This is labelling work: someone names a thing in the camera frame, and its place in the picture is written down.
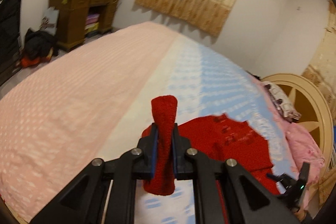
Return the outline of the red knitted sweater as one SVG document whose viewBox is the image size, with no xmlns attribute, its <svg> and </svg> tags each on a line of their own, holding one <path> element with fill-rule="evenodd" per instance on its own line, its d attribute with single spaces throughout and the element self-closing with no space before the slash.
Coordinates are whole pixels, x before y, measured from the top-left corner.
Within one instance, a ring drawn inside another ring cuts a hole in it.
<svg viewBox="0 0 336 224">
<path fill-rule="evenodd" d="M 168 196 L 175 190 L 170 153 L 177 104 L 174 96 L 160 96 L 151 102 L 154 123 L 158 128 L 158 152 L 154 177 L 143 182 L 144 190 L 150 194 Z M 235 159 L 269 192 L 280 193 L 276 182 L 267 177 L 273 167 L 268 141 L 247 122 L 235 121 L 226 114 L 209 115 L 180 124 L 178 131 L 189 139 L 193 148 L 210 159 Z"/>
</svg>

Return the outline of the pink blanket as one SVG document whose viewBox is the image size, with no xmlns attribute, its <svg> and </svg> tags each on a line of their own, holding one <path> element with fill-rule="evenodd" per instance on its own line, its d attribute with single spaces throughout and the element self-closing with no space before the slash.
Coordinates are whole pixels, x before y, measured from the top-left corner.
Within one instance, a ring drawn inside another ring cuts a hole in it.
<svg viewBox="0 0 336 224">
<path fill-rule="evenodd" d="M 317 143 L 302 125 L 286 121 L 276 110 L 270 95 L 264 88 L 264 84 L 251 76 L 250 79 L 263 95 L 268 110 L 273 121 L 284 135 L 282 147 L 290 151 L 291 170 L 298 174 L 304 162 L 310 163 L 309 177 L 307 185 L 310 186 L 319 180 L 322 168 L 325 166 L 325 157 L 323 156 Z"/>
</svg>

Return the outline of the cream round headboard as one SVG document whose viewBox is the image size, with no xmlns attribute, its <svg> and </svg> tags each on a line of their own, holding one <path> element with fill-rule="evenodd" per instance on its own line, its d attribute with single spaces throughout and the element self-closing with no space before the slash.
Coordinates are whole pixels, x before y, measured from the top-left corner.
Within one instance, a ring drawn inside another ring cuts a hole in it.
<svg viewBox="0 0 336 224">
<path fill-rule="evenodd" d="M 290 73 L 274 74 L 262 80 L 284 89 L 294 108 L 301 114 L 298 123 L 307 129 L 325 157 L 325 166 L 320 173 L 323 176 L 331 162 L 334 133 L 331 113 L 322 93 L 305 77 Z"/>
</svg>

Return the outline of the patterned white pillow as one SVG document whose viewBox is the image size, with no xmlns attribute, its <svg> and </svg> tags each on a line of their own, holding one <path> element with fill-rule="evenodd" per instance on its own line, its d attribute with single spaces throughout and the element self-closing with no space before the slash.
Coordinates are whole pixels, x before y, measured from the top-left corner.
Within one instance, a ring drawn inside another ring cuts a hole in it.
<svg viewBox="0 0 336 224">
<path fill-rule="evenodd" d="M 282 88 L 269 81 L 264 81 L 262 84 L 275 108 L 286 121 L 293 122 L 300 120 L 301 114 L 294 108 L 293 103 Z"/>
</svg>

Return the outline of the pink and blue bed sheet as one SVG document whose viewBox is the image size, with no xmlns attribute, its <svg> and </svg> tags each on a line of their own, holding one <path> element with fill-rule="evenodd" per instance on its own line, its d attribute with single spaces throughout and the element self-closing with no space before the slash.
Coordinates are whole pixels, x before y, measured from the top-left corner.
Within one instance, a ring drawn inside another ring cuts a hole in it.
<svg viewBox="0 0 336 224">
<path fill-rule="evenodd" d="M 230 59 L 145 22 L 59 57 L 1 99 L 1 196 L 30 221 L 92 159 L 116 159 L 153 121 L 151 100 L 177 98 L 183 124 L 226 114 L 269 144 L 275 174 L 297 176 L 275 111 Z"/>
</svg>

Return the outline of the beige side curtain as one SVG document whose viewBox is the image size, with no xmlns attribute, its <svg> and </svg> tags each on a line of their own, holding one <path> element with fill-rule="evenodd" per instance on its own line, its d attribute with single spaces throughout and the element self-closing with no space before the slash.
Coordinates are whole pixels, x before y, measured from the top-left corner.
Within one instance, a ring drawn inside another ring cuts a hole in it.
<svg viewBox="0 0 336 224">
<path fill-rule="evenodd" d="M 302 76 L 310 80 L 324 96 L 335 125 L 335 5 L 329 0 L 325 34 Z"/>
</svg>

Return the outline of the black bag on floor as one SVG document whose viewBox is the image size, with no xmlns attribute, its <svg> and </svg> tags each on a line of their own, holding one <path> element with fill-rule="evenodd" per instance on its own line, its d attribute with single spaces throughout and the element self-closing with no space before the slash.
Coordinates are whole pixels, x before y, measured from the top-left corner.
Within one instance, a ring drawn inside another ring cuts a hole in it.
<svg viewBox="0 0 336 224">
<path fill-rule="evenodd" d="M 59 55 L 56 38 L 46 31 L 33 31 L 29 28 L 25 35 L 21 67 L 35 67 L 40 63 L 51 61 L 53 56 Z"/>
</svg>

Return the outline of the white paper bag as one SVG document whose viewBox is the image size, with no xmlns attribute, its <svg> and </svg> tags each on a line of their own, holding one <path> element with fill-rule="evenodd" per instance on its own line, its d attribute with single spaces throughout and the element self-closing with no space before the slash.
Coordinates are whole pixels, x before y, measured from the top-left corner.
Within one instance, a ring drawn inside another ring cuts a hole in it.
<svg viewBox="0 0 336 224">
<path fill-rule="evenodd" d="M 40 30 L 48 32 L 50 35 L 55 36 L 57 30 L 57 23 L 59 17 L 59 10 L 54 7 L 49 7 L 42 18 Z"/>
</svg>

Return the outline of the brown wooden desk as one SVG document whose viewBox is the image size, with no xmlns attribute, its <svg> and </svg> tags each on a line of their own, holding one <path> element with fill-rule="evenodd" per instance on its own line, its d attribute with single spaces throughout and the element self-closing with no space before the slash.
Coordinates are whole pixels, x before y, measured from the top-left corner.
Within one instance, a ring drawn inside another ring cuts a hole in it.
<svg viewBox="0 0 336 224">
<path fill-rule="evenodd" d="M 69 52 L 82 45 L 90 11 L 98 13 L 99 34 L 112 31 L 119 0 L 49 0 L 49 7 L 59 11 L 55 38 L 58 46 Z"/>
</svg>

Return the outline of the black rack at wall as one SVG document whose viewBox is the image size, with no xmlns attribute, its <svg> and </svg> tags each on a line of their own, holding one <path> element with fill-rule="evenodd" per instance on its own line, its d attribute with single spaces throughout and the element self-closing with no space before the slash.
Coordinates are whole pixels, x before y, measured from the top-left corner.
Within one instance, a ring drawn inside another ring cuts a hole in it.
<svg viewBox="0 0 336 224">
<path fill-rule="evenodd" d="M 12 75 L 20 59 L 21 0 L 1 0 L 1 85 Z"/>
</svg>

